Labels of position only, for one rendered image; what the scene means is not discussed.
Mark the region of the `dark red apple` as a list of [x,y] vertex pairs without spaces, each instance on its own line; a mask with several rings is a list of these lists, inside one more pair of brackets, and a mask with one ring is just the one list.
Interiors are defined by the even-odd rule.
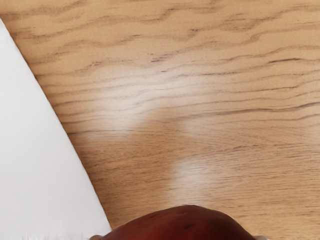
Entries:
[[198,205],[171,207],[133,219],[100,240],[256,240],[229,215]]

